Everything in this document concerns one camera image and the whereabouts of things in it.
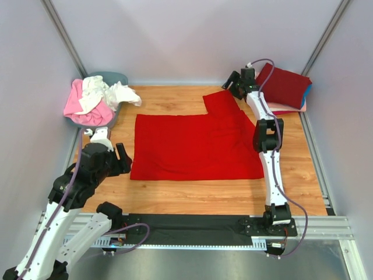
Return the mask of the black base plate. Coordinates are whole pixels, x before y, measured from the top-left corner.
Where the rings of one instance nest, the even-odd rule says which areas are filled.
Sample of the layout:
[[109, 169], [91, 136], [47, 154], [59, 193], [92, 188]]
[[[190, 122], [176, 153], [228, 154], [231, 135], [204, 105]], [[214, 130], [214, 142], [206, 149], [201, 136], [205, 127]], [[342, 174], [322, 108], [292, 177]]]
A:
[[121, 241], [138, 241], [143, 244], [151, 241], [191, 242], [202, 244], [243, 244], [253, 237], [274, 237], [284, 239], [298, 234], [294, 219], [288, 225], [266, 228], [262, 217], [242, 215], [172, 215], [141, 214], [129, 215], [102, 214], [108, 220], [108, 231], [116, 230], [114, 237], [124, 235]]

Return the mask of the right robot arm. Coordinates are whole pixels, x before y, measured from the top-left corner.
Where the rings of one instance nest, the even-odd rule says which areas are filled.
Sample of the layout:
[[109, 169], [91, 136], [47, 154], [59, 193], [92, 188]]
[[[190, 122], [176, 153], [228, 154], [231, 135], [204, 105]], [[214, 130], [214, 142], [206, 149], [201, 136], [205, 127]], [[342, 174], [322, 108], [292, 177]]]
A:
[[291, 222], [280, 170], [284, 122], [270, 110], [262, 89], [256, 83], [253, 67], [245, 66], [239, 72], [233, 71], [222, 88], [228, 89], [240, 100], [245, 99], [256, 118], [253, 147], [261, 160], [266, 184], [262, 227], [267, 234], [274, 236]]

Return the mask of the dark red folded t-shirt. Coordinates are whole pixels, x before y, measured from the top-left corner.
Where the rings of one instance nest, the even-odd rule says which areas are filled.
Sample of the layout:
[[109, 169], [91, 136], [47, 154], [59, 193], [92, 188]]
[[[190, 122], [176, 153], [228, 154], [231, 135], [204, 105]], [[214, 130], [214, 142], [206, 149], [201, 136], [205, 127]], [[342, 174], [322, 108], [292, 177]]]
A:
[[275, 67], [262, 91], [268, 103], [279, 103], [300, 109], [310, 78]]

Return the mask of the light pink folded t-shirt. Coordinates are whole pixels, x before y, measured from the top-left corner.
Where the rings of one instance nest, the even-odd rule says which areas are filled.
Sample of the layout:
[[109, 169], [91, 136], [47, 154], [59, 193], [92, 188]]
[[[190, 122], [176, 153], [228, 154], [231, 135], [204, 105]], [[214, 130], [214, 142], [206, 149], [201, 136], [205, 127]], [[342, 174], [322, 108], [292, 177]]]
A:
[[301, 108], [295, 108], [295, 107], [291, 107], [291, 106], [279, 104], [279, 103], [268, 103], [268, 107], [270, 108], [272, 112], [286, 111], [286, 110], [304, 112], [304, 111], [301, 111]]

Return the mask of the magenta folded t-shirt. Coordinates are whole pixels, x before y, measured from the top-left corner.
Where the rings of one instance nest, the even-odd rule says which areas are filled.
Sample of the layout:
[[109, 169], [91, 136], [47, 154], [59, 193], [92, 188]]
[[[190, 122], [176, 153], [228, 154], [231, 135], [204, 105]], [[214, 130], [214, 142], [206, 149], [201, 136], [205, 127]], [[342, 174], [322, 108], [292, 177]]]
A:
[[286, 111], [274, 111], [273, 112], [273, 114], [276, 117], [284, 116], [284, 115], [288, 115], [288, 114], [295, 114], [295, 113], [299, 113], [299, 111], [289, 111], [289, 110], [286, 110]]

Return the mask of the white crumpled t-shirt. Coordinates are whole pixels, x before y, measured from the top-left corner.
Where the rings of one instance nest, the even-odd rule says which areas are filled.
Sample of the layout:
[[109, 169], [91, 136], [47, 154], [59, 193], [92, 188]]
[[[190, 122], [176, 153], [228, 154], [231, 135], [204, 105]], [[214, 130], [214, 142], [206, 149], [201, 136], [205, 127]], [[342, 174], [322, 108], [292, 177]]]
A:
[[142, 105], [142, 99], [128, 85], [117, 82], [108, 86], [100, 75], [84, 78], [82, 82], [82, 97], [79, 104], [82, 108], [77, 114], [87, 114], [103, 101], [112, 111], [117, 111], [120, 103], [127, 102], [135, 106]]

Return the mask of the pink crumpled t-shirt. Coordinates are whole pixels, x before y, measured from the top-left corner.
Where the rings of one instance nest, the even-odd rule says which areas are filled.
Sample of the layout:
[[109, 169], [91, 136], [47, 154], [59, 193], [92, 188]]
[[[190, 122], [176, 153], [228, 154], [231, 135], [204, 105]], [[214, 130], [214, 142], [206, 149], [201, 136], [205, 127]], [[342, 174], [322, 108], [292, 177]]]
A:
[[77, 125], [99, 127], [107, 125], [115, 116], [96, 90], [83, 90], [83, 80], [75, 79], [63, 110], [63, 116]]

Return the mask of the grey laundry basket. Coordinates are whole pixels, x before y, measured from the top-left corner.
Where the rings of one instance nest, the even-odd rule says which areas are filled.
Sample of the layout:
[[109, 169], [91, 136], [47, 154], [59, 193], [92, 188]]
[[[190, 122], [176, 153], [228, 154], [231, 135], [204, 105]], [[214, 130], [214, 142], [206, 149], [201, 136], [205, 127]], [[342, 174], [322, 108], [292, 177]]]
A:
[[63, 117], [79, 128], [103, 127], [115, 122], [123, 99], [118, 89], [128, 87], [126, 75], [113, 71], [96, 71], [84, 79], [75, 79]]

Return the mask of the blue folded t-shirt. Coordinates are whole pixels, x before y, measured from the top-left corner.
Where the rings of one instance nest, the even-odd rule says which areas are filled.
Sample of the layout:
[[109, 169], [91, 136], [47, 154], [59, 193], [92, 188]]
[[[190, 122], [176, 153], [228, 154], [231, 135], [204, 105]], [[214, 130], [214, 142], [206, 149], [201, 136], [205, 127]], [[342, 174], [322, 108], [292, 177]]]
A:
[[303, 94], [303, 97], [302, 97], [302, 103], [301, 103], [301, 111], [305, 111], [306, 110], [306, 99], [307, 99], [307, 96], [309, 95], [310, 91], [311, 91], [311, 88], [312, 88], [312, 84], [308, 85], [304, 94]]

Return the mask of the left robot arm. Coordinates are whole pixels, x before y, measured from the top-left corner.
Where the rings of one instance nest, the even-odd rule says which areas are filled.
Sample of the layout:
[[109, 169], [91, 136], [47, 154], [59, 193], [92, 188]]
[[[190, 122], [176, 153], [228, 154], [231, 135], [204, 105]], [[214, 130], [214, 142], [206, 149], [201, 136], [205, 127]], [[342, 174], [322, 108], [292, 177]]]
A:
[[110, 202], [100, 204], [90, 222], [63, 244], [67, 231], [96, 188], [107, 177], [129, 173], [131, 164], [122, 143], [112, 151], [101, 143], [81, 146], [77, 162], [54, 181], [45, 217], [28, 252], [17, 266], [5, 271], [3, 279], [68, 279], [72, 267], [99, 236], [122, 229], [122, 209]]

